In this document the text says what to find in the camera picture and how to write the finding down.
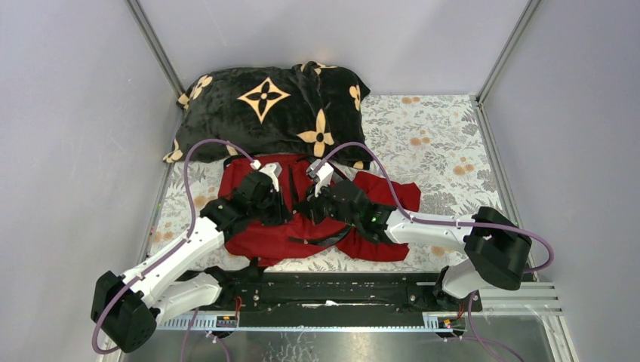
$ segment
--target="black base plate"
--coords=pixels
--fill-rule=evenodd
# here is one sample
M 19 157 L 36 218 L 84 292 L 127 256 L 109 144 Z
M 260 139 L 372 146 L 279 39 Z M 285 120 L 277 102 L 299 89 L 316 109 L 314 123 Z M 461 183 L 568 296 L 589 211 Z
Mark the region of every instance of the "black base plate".
M 436 273 L 264 273 L 260 281 L 233 282 L 221 303 L 200 309 L 233 311 L 239 296 L 240 327 L 422 326 L 424 311 L 458 311 L 436 302 L 437 278 Z M 337 305 L 324 306 L 327 301 Z M 473 311 L 481 309 L 481 301 L 474 302 Z

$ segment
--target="black joint actuator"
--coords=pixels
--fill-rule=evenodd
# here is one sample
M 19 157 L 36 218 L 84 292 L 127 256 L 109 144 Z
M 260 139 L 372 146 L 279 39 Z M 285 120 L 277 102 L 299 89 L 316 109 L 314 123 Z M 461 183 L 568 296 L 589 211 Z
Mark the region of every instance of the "black joint actuator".
M 309 196 L 307 200 L 311 201 L 303 213 L 314 224 L 330 217 L 355 227 L 367 241 L 393 244 L 385 230 L 386 221 L 395 207 L 371 202 L 367 194 L 352 181 L 345 179 L 332 188 L 323 187 L 318 198 L 311 194 Z
M 271 177 L 259 171 L 251 171 L 228 199 L 218 198 L 207 203 L 200 211 L 200 217 L 207 217 L 215 222 L 218 231 L 223 232 L 228 241 L 243 232 L 256 219 L 265 225 L 281 225 L 291 215 L 282 193 L 275 191 Z
M 492 207 L 480 207 L 476 222 L 513 226 Z M 527 265 L 531 239 L 500 229 L 473 227 L 464 237 L 464 251 L 482 279 L 504 290 L 518 290 Z
M 111 271 L 104 273 L 96 282 L 91 320 L 97 322 L 111 299 L 125 284 Z M 102 324 L 102 331 L 124 352 L 138 349 L 155 331 L 157 313 L 149 310 L 142 296 L 127 290 L 116 302 Z

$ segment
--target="red cloth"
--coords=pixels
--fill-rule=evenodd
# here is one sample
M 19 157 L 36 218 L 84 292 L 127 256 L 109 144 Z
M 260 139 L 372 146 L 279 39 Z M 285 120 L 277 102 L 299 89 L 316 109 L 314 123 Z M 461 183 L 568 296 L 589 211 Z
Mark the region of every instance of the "red cloth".
M 309 162 L 304 160 L 304 157 L 300 155 L 271 155 L 257 158 L 261 164 L 278 162 L 282 166 L 278 181 L 289 210 L 292 210 L 293 206 L 289 167 L 293 174 L 299 200 L 304 199 L 306 190 L 313 184 L 306 175 Z M 251 166 L 246 158 L 232 161 L 224 171 L 218 194 L 228 195 L 240 185 L 244 176 L 251 171 Z M 356 175 L 354 183 L 363 189 L 372 201 L 381 204 L 394 204 L 385 179 L 360 172 Z M 417 186 L 413 183 L 408 185 L 393 184 L 403 206 L 409 210 L 417 211 L 420 205 L 420 190 Z M 234 255 L 246 256 L 249 259 L 260 258 L 259 266 L 271 266 L 283 259 L 306 258 L 327 248 L 292 241 L 290 238 L 310 241 L 324 239 L 338 234 L 344 227 L 343 223 L 329 218 L 318 225 L 313 225 L 305 216 L 297 214 L 286 225 L 263 226 L 258 221 L 253 222 L 247 230 L 229 240 L 225 247 Z M 355 229 L 338 242 L 337 247 L 352 258 L 379 262 L 403 260 L 409 251 L 406 244 L 372 244 L 358 235 Z

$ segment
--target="white bracket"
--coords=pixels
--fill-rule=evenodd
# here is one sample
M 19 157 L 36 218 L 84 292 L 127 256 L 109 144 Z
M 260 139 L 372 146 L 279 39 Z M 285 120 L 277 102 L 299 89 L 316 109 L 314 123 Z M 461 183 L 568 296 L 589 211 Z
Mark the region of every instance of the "white bracket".
M 280 191 L 280 182 L 278 181 L 278 176 L 280 176 L 280 173 L 282 172 L 282 166 L 280 166 L 279 163 L 274 162 L 271 164 L 265 164 L 264 167 L 260 169 L 260 172 L 271 177 L 271 180 L 273 181 L 273 188 L 276 191 Z
M 319 169 L 318 164 L 320 164 L 320 160 L 315 160 L 309 165 L 309 168 L 306 169 L 306 174 L 309 175 L 315 183 L 314 195 L 316 197 L 320 195 L 323 187 L 331 184 L 331 177 L 334 175 L 334 168 L 329 163 L 323 164 Z

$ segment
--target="metal floor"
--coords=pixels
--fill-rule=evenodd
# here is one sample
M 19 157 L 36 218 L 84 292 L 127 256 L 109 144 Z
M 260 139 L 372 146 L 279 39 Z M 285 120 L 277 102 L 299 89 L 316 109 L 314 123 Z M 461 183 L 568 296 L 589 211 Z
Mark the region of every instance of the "metal floor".
M 535 317 L 474 318 L 478 334 L 505 342 L 526 361 L 553 361 L 543 326 Z M 129 362 L 176 362 L 184 332 L 157 331 Z M 433 333 L 250 333 L 236 332 L 224 339 L 234 362 L 404 362 L 494 361 L 473 341 L 442 342 Z M 497 350 L 507 361 L 515 357 Z M 185 362 L 225 361 L 222 346 L 203 332 L 189 335 Z

